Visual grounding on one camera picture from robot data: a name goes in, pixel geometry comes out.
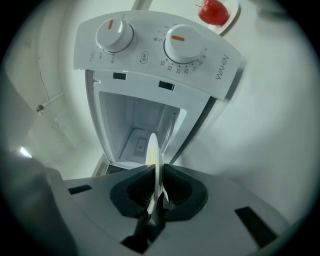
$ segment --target apple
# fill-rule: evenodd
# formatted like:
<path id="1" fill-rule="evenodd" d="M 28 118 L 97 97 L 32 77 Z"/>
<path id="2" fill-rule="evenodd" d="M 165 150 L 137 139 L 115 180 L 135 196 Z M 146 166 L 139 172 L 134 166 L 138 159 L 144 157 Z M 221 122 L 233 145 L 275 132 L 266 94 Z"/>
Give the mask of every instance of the apple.
<path id="1" fill-rule="evenodd" d="M 198 15 L 210 25 L 221 26 L 228 20 L 227 8 L 218 0 L 203 0 Z"/>

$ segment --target gray surface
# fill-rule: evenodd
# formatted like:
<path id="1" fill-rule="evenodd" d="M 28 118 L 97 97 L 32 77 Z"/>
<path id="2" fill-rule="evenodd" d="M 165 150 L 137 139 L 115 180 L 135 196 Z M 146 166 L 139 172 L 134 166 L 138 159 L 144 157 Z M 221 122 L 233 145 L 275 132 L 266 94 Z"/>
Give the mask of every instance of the gray surface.
<path id="1" fill-rule="evenodd" d="M 289 227 L 275 209 L 235 182 L 191 169 L 175 168 L 202 181 L 208 189 L 209 200 L 191 220 L 167 222 L 146 255 L 244 256 L 254 253 L 258 245 L 234 212 L 246 206 L 278 235 Z"/>
<path id="2" fill-rule="evenodd" d="M 106 256 L 106 255 L 138 255 L 136 252 L 120 245 L 117 241 L 107 235 L 107 230 L 103 230 L 94 223 L 87 213 L 77 204 L 73 196 L 70 195 L 65 183 L 76 185 L 78 181 L 86 179 L 63 181 L 57 170 L 48 172 L 54 199 L 59 212 L 73 236 L 77 255 L 83 256 Z M 99 179 L 101 177 L 93 177 L 89 179 Z"/>
<path id="3" fill-rule="evenodd" d="M 208 202 L 188 221 L 167 222 L 145 255 L 244 256 L 257 252 L 258 245 L 234 212 L 242 207 L 251 207 L 278 235 L 289 226 L 275 209 L 235 182 L 191 169 L 175 168 L 203 182 L 208 189 Z M 64 183 L 68 188 L 92 186 L 92 190 L 75 194 L 73 198 L 88 218 L 120 242 L 133 234 L 137 221 L 122 216 L 110 201 L 109 193 L 116 183 L 140 171 L 137 168 Z"/>
<path id="4" fill-rule="evenodd" d="M 91 190 L 74 194 L 72 197 L 82 208 L 83 212 L 106 234 L 121 242 L 135 232 L 137 219 L 122 216 L 110 200 L 110 190 L 120 181 L 123 181 L 146 168 L 144 166 L 125 170 L 111 175 L 93 178 L 82 178 L 64 181 L 65 186 L 74 188 L 90 185 Z"/>

